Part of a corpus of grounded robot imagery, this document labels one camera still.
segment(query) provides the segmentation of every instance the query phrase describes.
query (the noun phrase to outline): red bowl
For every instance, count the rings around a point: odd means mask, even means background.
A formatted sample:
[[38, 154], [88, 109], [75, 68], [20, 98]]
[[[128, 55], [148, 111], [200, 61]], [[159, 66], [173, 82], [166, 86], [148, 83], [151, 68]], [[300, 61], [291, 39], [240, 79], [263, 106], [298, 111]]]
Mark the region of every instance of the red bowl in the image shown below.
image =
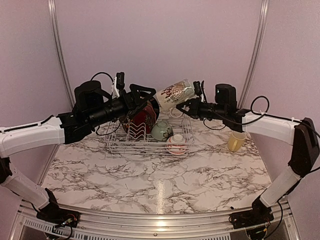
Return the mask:
[[141, 130], [141, 125], [145, 123], [145, 133], [150, 134], [153, 126], [156, 123], [156, 113], [150, 101], [148, 101], [147, 106], [141, 110], [133, 119], [126, 118], [121, 122], [123, 129], [127, 133], [129, 130], [130, 123], [134, 124], [136, 127], [132, 126], [130, 131], [134, 132], [133, 137], [139, 137], [143, 132]]

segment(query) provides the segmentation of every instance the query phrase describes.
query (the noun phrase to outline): white wall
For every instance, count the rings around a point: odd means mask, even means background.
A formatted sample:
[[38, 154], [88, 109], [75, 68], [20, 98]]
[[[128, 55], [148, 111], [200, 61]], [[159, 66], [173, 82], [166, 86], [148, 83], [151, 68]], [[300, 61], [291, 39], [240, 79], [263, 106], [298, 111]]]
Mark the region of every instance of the white wall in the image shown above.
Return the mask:
[[[125, 72], [126, 84], [158, 90], [206, 80], [242, 89], [257, 34], [260, 0], [56, 2], [66, 68], [74, 89], [96, 72]], [[110, 89], [106, 76], [103, 87]]]
[[[317, 0], [271, 0], [266, 32], [246, 107], [254, 97], [270, 99], [270, 113], [310, 117], [320, 131], [320, 4]], [[272, 179], [287, 166], [292, 148], [255, 136]], [[289, 196], [302, 240], [320, 237], [320, 171], [307, 176]]]
[[[69, 111], [55, 52], [47, 0], [0, 0], [0, 126], [35, 122]], [[13, 155], [36, 181], [53, 146]], [[6, 240], [20, 198], [0, 187], [0, 239]]]

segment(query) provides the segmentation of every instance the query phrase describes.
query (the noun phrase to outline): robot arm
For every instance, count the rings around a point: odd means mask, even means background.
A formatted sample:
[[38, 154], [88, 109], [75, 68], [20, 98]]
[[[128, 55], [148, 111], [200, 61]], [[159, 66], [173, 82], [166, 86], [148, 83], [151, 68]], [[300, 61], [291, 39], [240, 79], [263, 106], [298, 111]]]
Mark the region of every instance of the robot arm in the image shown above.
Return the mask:
[[[78, 142], [101, 124], [132, 118], [156, 93], [153, 88], [135, 84], [131, 84], [131, 91], [126, 92], [123, 72], [117, 73], [117, 80], [115, 98], [101, 89], [99, 81], [87, 81], [74, 90], [76, 103], [72, 112], [51, 116], [41, 122], [0, 128], [0, 185], [31, 202], [38, 209], [39, 219], [61, 224], [73, 215], [75, 218], [69, 224], [76, 227], [79, 213], [59, 208], [54, 194], [24, 176], [10, 162], [9, 156], [40, 146]], [[148, 94], [142, 98], [140, 92]]]
[[313, 121], [287, 119], [265, 114], [254, 114], [248, 109], [237, 109], [236, 89], [229, 84], [215, 86], [216, 103], [203, 102], [200, 97], [178, 104], [176, 108], [194, 119], [222, 120], [237, 132], [260, 134], [292, 145], [288, 166], [275, 181], [252, 203], [252, 210], [231, 214], [230, 222], [235, 229], [262, 224], [274, 219], [271, 206], [289, 194], [300, 180], [309, 174], [317, 160], [320, 147], [314, 133]]

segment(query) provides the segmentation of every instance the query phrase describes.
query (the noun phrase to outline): marble countertop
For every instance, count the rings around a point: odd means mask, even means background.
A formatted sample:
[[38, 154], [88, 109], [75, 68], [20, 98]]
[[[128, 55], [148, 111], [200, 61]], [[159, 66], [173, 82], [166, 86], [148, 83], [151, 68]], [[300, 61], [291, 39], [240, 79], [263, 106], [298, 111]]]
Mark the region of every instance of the marble countertop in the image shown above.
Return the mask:
[[95, 134], [62, 145], [42, 186], [58, 203], [102, 211], [187, 214], [249, 207], [271, 184], [250, 136], [230, 152], [230, 129], [191, 124], [194, 145], [187, 156], [110, 154]]

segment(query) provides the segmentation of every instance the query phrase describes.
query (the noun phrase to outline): yellow cup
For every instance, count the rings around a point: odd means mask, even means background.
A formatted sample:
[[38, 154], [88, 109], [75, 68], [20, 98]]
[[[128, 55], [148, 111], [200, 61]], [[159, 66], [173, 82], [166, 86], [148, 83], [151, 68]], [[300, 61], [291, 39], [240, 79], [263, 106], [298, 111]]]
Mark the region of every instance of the yellow cup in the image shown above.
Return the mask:
[[228, 149], [231, 152], [238, 151], [244, 144], [245, 140], [246, 134], [244, 132], [232, 131], [228, 142]]

